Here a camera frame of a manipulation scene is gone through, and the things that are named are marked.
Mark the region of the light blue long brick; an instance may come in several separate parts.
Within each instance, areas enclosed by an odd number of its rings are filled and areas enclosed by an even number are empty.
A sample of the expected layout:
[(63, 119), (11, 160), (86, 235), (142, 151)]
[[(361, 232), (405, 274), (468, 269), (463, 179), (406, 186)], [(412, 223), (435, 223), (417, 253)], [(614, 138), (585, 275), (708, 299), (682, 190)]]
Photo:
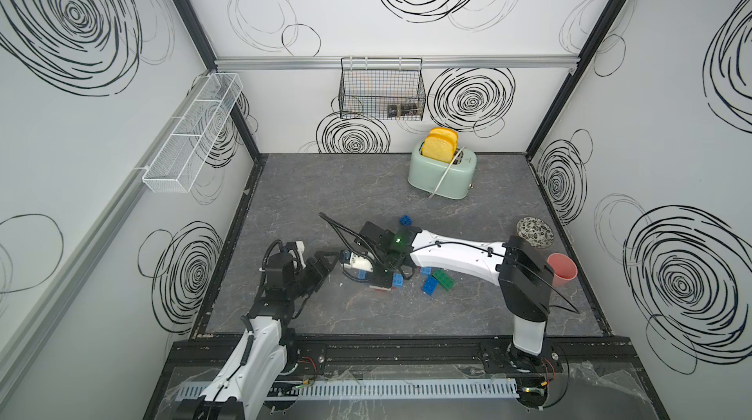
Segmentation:
[(393, 288), (403, 288), (403, 282), (405, 282), (405, 279), (403, 279), (403, 275), (399, 273), (395, 273), (393, 275), (393, 282), (392, 282)]

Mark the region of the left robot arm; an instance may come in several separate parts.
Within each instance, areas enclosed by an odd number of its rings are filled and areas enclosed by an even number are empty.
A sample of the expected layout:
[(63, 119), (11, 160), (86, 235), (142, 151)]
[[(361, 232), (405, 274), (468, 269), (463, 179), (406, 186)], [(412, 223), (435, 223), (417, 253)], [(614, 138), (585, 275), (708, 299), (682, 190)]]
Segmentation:
[(296, 367), (295, 331), (289, 327), (340, 263), (340, 254), (318, 251), (303, 259), (297, 242), (272, 242), (262, 258), (254, 304), (242, 317), (245, 331), (198, 398), (186, 398), (174, 419), (255, 419), (280, 374)]

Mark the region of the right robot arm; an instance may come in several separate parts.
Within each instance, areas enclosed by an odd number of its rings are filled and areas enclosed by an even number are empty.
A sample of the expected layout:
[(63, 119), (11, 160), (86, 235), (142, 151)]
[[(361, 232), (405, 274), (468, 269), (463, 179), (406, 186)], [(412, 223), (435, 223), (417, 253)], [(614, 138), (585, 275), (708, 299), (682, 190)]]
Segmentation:
[(429, 267), (494, 284), (514, 317), (513, 349), (528, 357), (542, 356), (554, 272), (524, 239), (511, 236), (503, 242), (475, 242), (412, 225), (392, 232), (370, 221), (354, 231), (323, 212), (319, 217), (345, 245), (345, 267), (372, 277), (404, 275), (406, 267)]

